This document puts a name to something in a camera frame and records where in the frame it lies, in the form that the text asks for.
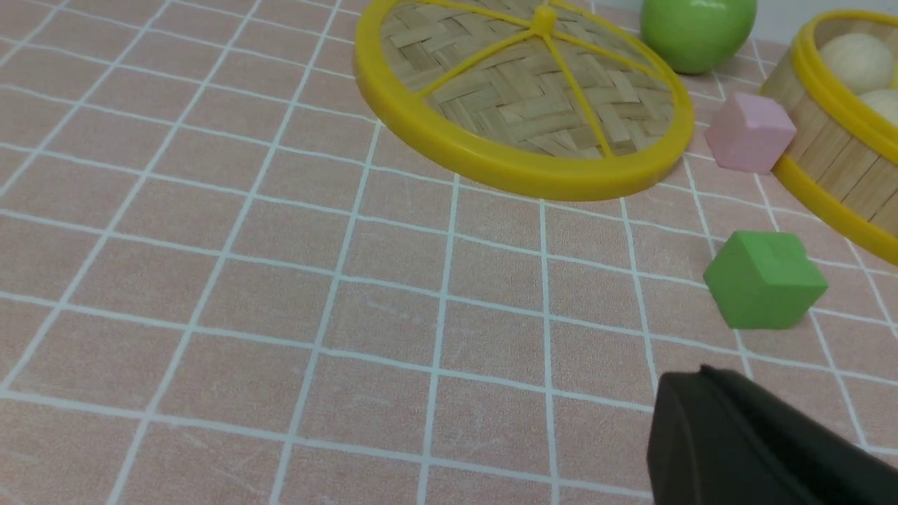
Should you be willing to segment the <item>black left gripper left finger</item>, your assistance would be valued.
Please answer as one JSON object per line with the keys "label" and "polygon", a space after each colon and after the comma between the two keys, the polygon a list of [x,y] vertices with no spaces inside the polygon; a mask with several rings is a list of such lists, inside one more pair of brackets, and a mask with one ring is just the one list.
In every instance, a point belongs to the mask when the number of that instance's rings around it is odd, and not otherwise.
{"label": "black left gripper left finger", "polygon": [[657,504],[815,502],[698,372],[661,376],[647,465]]}

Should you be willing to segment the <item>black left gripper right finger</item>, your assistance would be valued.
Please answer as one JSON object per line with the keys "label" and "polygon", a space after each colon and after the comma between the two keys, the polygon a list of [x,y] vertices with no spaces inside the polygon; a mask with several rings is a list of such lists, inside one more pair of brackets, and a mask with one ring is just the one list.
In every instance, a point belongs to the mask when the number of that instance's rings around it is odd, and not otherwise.
{"label": "black left gripper right finger", "polygon": [[896,469],[734,370],[699,373],[724,393],[777,461],[824,504],[894,504]]}

